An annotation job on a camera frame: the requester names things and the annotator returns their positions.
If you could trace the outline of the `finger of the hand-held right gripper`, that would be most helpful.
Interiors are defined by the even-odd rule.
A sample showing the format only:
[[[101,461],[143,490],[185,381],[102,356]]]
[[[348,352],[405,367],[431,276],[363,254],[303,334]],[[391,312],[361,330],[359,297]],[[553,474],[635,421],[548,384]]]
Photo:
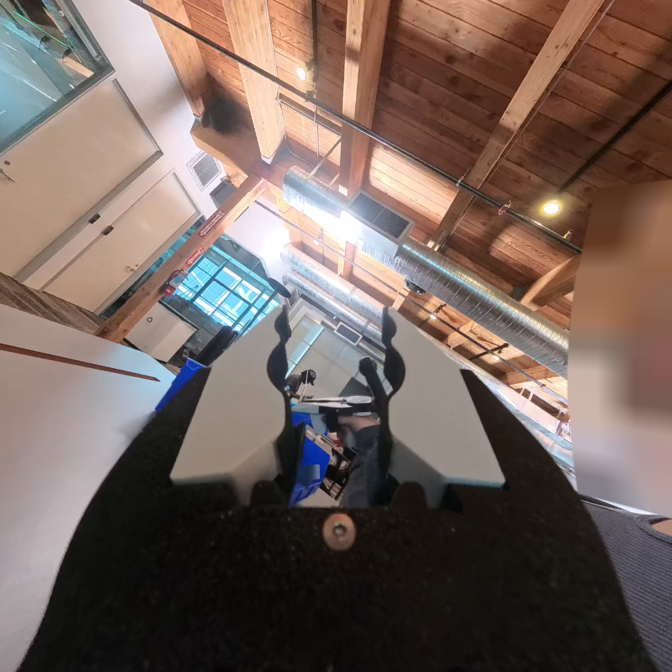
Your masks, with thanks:
[[[346,397],[306,397],[297,400],[296,407],[302,410],[309,408],[333,408],[336,410],[376,410],[375,400],[369,396],[346,396]]]

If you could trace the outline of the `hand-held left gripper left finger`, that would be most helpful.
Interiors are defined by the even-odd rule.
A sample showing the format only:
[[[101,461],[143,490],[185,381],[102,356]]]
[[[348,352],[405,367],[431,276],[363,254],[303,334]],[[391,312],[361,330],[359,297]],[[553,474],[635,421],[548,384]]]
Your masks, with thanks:
[[[295,430],[286,345],[288,307],[274,309],[210,367],[170,479],[224,483],[248,505],[257,483],[276,485],[290,504],[305,432]]]

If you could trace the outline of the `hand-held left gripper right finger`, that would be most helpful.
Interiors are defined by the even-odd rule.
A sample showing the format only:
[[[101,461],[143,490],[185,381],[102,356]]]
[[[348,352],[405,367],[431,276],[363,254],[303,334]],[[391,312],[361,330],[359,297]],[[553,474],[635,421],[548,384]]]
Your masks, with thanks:
[[[380,419],[380,501],[393,483],[421,487],[432,508],[452,487],[502,489],[506,479],[484,430],[465,371],[395,309],[382,319],[382,384],[367,361],[367,383]]]

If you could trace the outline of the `blue bin with white label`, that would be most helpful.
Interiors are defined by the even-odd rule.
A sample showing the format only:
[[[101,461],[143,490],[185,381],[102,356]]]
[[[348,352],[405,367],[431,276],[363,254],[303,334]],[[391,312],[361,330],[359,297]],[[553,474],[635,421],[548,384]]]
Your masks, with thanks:
[[[155,412],[160,412],[169,401],[175,398],[177,393],[201,370],[205,365],[187,358],[186,363],[180,369],[170,387],[165,392],[155,407]],[[305,437],[303,443],[302,458],[300,460],[296,483],[290,497],[290,505],[298,506],[317,492],[324,480],[331,454],[322,449],[317,442],[308,437],[307,432],[313,429],[313,422],[306,413],[292,412],[292,424],[298,430],[301,424],[305,425]]]

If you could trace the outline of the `white recycling cabinet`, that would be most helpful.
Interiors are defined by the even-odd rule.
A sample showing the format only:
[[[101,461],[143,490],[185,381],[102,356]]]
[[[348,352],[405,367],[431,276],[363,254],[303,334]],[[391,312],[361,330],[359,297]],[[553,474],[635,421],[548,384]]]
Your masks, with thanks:
[[[167,363],[197,332],[198,327],[158,302],[125,336],[131,345]]]

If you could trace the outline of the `large paned window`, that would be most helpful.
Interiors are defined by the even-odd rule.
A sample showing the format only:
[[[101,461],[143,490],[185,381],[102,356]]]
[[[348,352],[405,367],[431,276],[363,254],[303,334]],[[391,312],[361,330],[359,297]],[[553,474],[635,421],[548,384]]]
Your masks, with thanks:
[[[200,328],[246,333],[281,305],[263,262],[228,237],[217,240],[163,304]]]

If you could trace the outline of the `white door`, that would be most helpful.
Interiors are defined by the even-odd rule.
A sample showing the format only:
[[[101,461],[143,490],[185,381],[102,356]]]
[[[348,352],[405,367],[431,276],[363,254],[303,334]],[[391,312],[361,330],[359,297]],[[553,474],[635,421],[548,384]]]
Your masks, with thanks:
[[[163,156],[107,79],[1,156],[1,272],[29,277]]]
[[[184,181],[168,172],[118,217],[102,214],[23,282],[99,312],[135,281],[200,215]]]

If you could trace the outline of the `black ceiling pipe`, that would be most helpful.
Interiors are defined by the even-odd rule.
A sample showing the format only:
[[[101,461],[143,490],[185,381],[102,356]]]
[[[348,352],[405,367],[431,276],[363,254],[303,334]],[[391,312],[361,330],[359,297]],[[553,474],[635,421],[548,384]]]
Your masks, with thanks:
[[[653,109],[656,108],[669,94],[671,93],[671,80],[654,94],[645,105],[640,108],[637,113],[633,115],[625,124],[618,128],[618,130],[609,138],[609,140],[596,150],[576,172],[574,172],[556,191],[556,195],[564,194],[567,189],[579,180],[586,172],[588,172],[595,164],[607,155],[614,147],[631,132]]]
[[[534,220],[533,218],[516,211],[513,209],[509,203],[507,202],[502,202],[500,200],[497,200],[493,197],[490,197],[488,194],[483,192],[483,190],[479,188],[472,187],[466,183],[465,180],[459,179],[457,177],[454,177],[453,175],[443,171],[439,167],[436,167],[435,165],[425,161],[424,159],[420,158],[419,156],[416,156],[415,154],[409,152],[408,150],[404,149],[403,147],[399,146],[395,142],[392,142],[391,140],[377,134],[373,130],[365,127],[359,122],[356,122],[355,120],[347,117],[346,115],[338,112],[337,110],[329,107],[328,105],[324,104],[323,102],[319,101],[315,97],[312,97],[308,93],[304,93],[298,88],[294,87],[290,83],[287,83],[286,81],[280,79],[279,77],[271,74],[270,72],[262,69],[260,66],[257,66],[256,64],[248,61],[246,58],[243,58],[242,56],[238,55],[236,52],[229,50],[225,48],[224,46],[221,46],[214,41],[210,40],[209,38],[206,38],[205,36],[197,33],[197,31],[194,31],[193,29],[187,27],[186,25],[180,23],[179,21],[173,19],[172,17],[169,17],[167,14],[164,12],[160,12],[159,10],[151,7],[149,4],[143,2],[143,1],[131,1],[131,4],[135,5],[136,7],[144,10],[145,12],[151,14],[152,16],[160,19],[161,21],[165,22],[168,26],[171,26],[172,28],[175,28],[178,30],[178,32],[185,34],[186,36],[189,36],[191,38],[194,38],[197,42],[204,44],[213,50],[215,50],[217,53],[230,58],[232,61],[235,63],[238,63],[241,66],[244,66],[247,70],[250,72],[253,72],[254,74],[263,77],[265,80],[273,83],[280,89],[283,89],[285,91],[288,91],[295,96],[300,96],[304,100],[306,100],[308,103],[313,105],[315,110],[320,110],[324,113],[326,113],[328,116],[340,121],[342,124],[348,126],[349,128],[352,128],[353,130],[356,130],[357,132],[365,135],[367,138],[374,140],[377,142],[379,145],[382,145],[384,147],[389,148],[391,151],[399,154],[400,156],[405,157],[409,161],[412,161],[415,164],[418,164],[419,166],[422,166],[423,168],[429,170],[430,172],[436,174],[437,176],[441,177],[442,179],[446,180],[449,182],[451,185],[456,187],[459,191],[463,191],[466,194],[470,194],[471,196],[474,196],[476,199],[479,199],[485,204],[488,204],[491,207],[494,207],[498,210],[498,213],[501,215],[508,216],[518,223],[524,224],[525,226],[528,226],[532,228],[535,231],[538,231],[542,233],[543,235],[547,236],[549,239],[553,240],[554,242],[558,243],[559,245],[566,247],[570,251],[576,253],[576,254],[581,254],[582,253],[582,248],[575,243],[572,243],[570,240],[565,239],[563,236],[560,235],[560,233],[551,230],[544,224],[538,222],[537,220]]]

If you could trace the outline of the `glass room window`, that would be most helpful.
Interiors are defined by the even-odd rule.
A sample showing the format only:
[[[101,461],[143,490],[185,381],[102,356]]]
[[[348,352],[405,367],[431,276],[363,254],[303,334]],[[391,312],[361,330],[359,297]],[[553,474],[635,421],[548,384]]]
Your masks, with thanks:
[[[73,1],[2,1],[1,152],[112,72]]]

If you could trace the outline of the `large silver ventilation duct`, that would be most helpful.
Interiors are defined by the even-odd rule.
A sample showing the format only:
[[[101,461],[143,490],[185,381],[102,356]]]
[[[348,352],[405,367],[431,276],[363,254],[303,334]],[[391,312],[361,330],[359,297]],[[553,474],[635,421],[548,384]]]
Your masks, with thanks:
[[[568,377],[568,332],[476,274],[412,238],[413,221],[357,191],[352,198],[293,166],[282,181],[285,202],[343,233],[347,241],[421,290],[508,342],[553,374]]]

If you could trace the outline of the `wooden support post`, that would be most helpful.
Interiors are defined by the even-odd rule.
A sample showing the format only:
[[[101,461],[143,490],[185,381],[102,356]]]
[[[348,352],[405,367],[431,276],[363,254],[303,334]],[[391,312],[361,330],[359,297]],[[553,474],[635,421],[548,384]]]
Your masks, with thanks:
[[[175,254],[100,326],[95,335],[113,343],[122,342],[132,328],[166,296],[171,282],[187,275],[191,266],[266,190],[267,181],[251,173]]]

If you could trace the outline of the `white wall vent grille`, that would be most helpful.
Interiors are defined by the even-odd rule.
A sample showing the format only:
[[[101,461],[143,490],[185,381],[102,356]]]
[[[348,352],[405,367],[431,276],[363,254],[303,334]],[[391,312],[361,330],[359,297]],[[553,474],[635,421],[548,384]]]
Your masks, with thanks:
[[[221,162],[203,150],[187,163],[187,168],[201,191],[208,189],[211,184],[225,176]]]

